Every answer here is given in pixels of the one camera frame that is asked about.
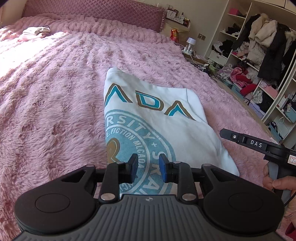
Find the ring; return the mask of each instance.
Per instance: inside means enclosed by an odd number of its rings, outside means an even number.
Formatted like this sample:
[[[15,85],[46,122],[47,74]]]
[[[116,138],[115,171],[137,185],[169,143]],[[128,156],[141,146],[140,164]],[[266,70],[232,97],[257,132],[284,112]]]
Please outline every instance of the ring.
[[[293,216],[293,213],[291,213],[290,215],[288,215],[288,216],[284,216],[284,218],[290,218],[290,217],[292,217]]]

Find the wall outlet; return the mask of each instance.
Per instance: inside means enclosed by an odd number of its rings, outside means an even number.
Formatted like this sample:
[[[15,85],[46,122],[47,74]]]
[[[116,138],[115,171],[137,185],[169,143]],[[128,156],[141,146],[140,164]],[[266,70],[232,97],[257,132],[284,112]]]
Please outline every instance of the wall outlet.
[[[202,34],[198,34],[197,38],[198,38],[198,39],[201,39],[201,40],[205,40],[205,36],[202,35]]]

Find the human hand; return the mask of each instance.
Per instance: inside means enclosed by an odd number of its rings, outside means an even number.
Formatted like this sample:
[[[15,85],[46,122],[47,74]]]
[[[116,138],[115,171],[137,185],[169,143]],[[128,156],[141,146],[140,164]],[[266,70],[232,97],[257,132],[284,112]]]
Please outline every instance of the human hand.
[[[273,188],[278,190],[291,190],[291,195],[296,192],[296,177],[286,176],[277,180],[272,180],[269,177],[269,169],[268,165],[266,164],[263,169],[263,186],[268,189],[272,190]],[[287,207],[287,210],[284,214],[284,218],[289,218],[293,223],[294,227],[296,227],[296,198],[293,198]]]

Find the blue circular emblem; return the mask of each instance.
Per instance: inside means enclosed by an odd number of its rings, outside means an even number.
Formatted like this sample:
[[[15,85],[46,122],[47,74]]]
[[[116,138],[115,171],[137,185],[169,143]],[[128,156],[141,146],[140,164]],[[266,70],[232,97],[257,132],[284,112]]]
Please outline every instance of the blue circular emblem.
[[[176,161],[170,143],[142,118],[123,110],[111,110],[105,115],[108,163],[128,162],[138,154],[137,177],[133,184],[120,185],[120,194],[169,194],[172,183],[164,183],[158,165],[160,154]]]

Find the quilted headboard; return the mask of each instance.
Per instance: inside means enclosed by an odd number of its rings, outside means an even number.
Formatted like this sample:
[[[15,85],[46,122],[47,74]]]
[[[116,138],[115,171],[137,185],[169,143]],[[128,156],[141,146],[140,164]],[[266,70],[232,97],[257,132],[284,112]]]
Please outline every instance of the quilted headboard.
[[[118,20],[156,32],[162,29],[165,17],[163,9],[133,0],[27,0],[23,17],[41,13]]]

